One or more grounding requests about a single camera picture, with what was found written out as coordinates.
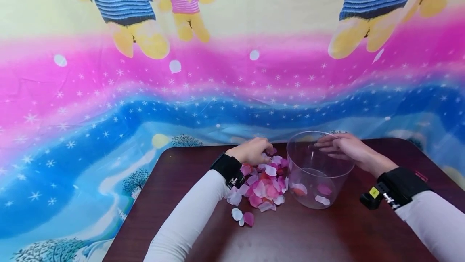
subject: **black wristband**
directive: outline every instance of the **black wristband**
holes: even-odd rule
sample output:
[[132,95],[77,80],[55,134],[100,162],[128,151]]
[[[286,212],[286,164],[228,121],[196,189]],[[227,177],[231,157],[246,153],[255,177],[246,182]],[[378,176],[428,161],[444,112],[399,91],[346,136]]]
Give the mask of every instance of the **black wristband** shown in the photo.
[[397,167],[383,173],[368,193],[360,201],[370,210],[375,210],[383,199],[396,210],[412,201],[414,195],[432,189],[415,173],[407,168]]
[[241,172],[242,164],[236,158],[222,153],[211,165],[210,169],[216,170],[226,180],[226,186],[240,188],[244,183],[244,175]]

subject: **colorful backdrop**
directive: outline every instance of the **colorful backdrop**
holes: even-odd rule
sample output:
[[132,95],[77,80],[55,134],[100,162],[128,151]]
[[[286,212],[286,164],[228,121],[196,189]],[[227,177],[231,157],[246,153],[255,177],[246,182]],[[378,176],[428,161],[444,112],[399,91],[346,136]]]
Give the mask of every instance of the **colorful backdrop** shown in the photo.
[[100,262],[172,146],[398,137],[465,188],[465,0],[0,8],[1,262]]

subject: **white long sleeve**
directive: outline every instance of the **white long sleeve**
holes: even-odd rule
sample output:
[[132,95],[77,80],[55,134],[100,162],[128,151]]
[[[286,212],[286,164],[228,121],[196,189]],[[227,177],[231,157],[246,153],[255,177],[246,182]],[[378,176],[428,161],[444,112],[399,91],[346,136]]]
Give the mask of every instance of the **white long sleeve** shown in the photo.
[[465,214],[432,191],[396,210],[439,262],[464,262]]
[[144,262],[184,262],[213,210],[228,192],[224,177],[209,170],[174,208],[150,243]]

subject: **clear plastic container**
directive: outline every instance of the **clear plastic container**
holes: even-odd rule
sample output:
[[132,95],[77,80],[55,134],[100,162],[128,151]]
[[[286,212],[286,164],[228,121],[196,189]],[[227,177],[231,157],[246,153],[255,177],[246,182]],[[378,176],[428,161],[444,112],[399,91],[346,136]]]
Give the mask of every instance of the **clear plastic container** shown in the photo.
[[287,143],[289,162],[289,191],[302,205],[315,210],[330,207],[337,198],[354,163],[329,157],[315,143],[324,136],[335,136],[306,131],[291,137]]

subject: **wooden table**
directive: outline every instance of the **wooden table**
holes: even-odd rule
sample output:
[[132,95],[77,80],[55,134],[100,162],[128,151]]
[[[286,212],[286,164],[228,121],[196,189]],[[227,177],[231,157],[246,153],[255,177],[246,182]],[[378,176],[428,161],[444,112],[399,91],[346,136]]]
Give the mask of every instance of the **wooden table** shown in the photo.
[[[400,139],[365,142],[398,165],[418,170],[429,179],[429,185],[438,194],[465,210],[465,192],[412,143]],[[284,144],[276,147],[278,155],[286,156]],[[227,148],[172,148],[165,151],[104,262],[141,262],[150,241],[177,203]],[[260,213],[243,199],[239,207],[255,214],[253,228],[239,227],[230,213],[233,206],[222,201],[187,261],[436,261],[385,202],[378,210],[370,211],[358,201],[374,181],[372,176],[355,168],[336,202],[326,210],[307,209],[288,193],[285,203],[275,212]]]

